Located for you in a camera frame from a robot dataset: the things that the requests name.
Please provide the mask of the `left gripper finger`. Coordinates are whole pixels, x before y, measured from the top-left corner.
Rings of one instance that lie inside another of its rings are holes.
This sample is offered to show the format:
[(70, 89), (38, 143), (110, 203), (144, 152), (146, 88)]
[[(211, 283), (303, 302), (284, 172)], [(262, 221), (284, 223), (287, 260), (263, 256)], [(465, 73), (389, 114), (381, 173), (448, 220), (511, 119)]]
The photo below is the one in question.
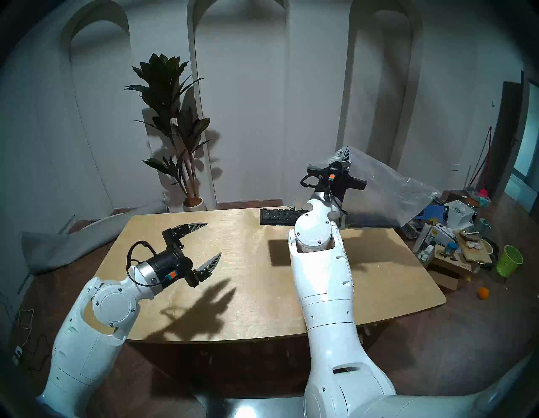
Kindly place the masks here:
[(181, 239), (207, 225), (208, 223), (205, 222), (185, 223), (162, 231), (162, 237), (167, 249), (183, 249), (184, 246), (181, 243)]
[(209, 259), (198, 269), (191, 270), (188, 274), (188, 285), (194, 288), (208, 279), (218, 265), (220, 258), (221, 252)]

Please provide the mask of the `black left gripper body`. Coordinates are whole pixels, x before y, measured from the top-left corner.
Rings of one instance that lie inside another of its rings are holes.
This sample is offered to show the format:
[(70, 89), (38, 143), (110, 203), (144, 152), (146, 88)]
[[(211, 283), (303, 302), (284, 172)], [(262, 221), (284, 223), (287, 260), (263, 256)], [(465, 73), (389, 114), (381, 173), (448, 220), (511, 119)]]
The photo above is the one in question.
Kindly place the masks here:
[(151, 286), (161, 285), (163, 289), (175, 281), (185, 279), (188, 283), (188, 274), (193, 270), (193, 262), (185, 257), (183, 252), (173, 249), (165, 249), (147, 260), (156, 278), (150, 279)]

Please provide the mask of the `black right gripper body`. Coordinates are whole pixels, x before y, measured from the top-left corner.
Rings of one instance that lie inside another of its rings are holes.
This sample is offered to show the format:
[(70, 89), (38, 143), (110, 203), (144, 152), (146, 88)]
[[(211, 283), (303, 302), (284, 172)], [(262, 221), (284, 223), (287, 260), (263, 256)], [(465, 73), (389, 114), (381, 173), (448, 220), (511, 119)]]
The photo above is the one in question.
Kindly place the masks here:
[(307, 183), (307, 187), (316, 192), (323, 192), (325, 197), (335, 197), (342, 203), (348, 189), (362, 191), (367, 186), (366, 180), (350, 175), (350, 168), (351, 164), (339, 162), (331, 162), (329, 166), (323, 168), (308, 165), (307, 178), (315, 178), (317, 184)]

